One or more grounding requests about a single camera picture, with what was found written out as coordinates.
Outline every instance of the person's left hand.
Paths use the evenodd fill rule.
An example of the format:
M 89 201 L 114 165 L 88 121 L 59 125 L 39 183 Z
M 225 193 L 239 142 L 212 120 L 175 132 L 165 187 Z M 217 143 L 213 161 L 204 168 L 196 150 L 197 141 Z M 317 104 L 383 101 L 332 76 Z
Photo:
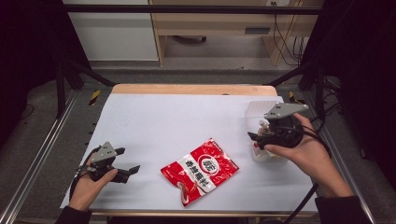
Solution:
M 87 165 L 90 165 L 93 156 L 94 154 L 88 160 Z M 99 192 L 116 176 L 117 172 L 117 169 L 113 169 L 96 182 L 91 180 L 88 174 L 82 173 L 68 206 L 79 211 L 88 211 Z

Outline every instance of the hand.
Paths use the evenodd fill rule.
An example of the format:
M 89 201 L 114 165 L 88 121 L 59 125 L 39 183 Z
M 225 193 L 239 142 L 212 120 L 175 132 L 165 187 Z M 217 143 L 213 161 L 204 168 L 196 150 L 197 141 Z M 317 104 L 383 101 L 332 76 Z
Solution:
M 306 132 L 315 134 L 312 132 L 313 128 L 309 119 L 300 114 L 295 114 L 294 117 L 301 122 Z M 301 143 L 295 148 L 275 145 L 266 145 L 264 148 L 293 161 L 304 173 L 318 182 L 324 197 L 348 197 L 353 195 L 349 185 L 332 164 L 326 149 L 315 138 L 305 134 Z
M 94 154 L 88 160 L 87 165 L 91 164 L 93 156 Z M 114 178 L 114 176 L 116 176 L 117 172 L 117 169 L 113 169 L 107 172 L 101 179 L 94 182 L 85 171 L 85 174 L 81 174 L 81 178 L 76 184 L 76 188 L 68 206 L 79 211 L 88 211 L 99 192 Z

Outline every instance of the yellow and black tape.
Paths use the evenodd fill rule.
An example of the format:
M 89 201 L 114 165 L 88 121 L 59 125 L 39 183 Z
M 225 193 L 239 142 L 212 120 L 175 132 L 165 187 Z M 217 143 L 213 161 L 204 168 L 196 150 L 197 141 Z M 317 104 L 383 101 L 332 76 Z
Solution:
M 100 91 L 94 91 L 93 92 L 93 95 L 91 97 L 89 105 L 95 105 L 96 100 L 98 99 L 99 93 L 100 93 Z
M 292 102 L 292 103 L 300 104 L 300 105 L 304 105 L 305 104 L 305 100 L 297 100 L 294 97 L 294 93 L 292 91 L 289 91 L 289 101 Z

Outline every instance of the wooden desk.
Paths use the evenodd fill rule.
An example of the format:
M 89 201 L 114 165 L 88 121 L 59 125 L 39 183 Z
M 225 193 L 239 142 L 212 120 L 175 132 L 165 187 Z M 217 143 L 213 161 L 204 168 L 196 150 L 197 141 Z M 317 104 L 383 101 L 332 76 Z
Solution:
M 290 0 L 289 7 L 321 7 L 324 0 Z M 149 0 L 151 5 L 195 5 L 195 6 L 266 6 L 266 0 Z M 292 36 L 307 37 L 318 16 L 278 15 L 276 23 L 279 32 L 275 30 L 274 15 L 232 15 L 232 14 L 151 14 L 154 34 L 157 42 L 160 64 L 166 51 L 166 42 L 169 35 L 260 35 L 265 49 L 270 55 L 273 65 L 278 65 L 281 53 L 286 45 L 279 32 L 289 43 Z M 261 28 L 268 33 L 250 34 L 247 28 Z
M 108 97 L 84 158 L 109 141 L 125 147 L 114 166 L 141 165 L 127 184 L 108 184 L 91 206 L 100 216 L 286 217 L 311 188 L 292 162 L 251 158 L 245 111 L 251 101 L 282 101 L 273 87 L 121 84 Z M 209 137 L 239 166 L 213 192 L 183 207 L 161 168 Z M 68 195 L 63 205 L 67 204 Z M 317 211 L 313 199 L 300 216 Z

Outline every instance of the red snack bag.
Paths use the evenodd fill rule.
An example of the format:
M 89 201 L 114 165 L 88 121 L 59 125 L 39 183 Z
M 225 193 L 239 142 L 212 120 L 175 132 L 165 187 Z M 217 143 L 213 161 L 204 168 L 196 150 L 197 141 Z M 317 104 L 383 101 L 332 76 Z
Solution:
M 178 161 L 163 167 L 161 172 L 180 188 L 184 206 L 218 187 L 239 167 L 210 138 Z

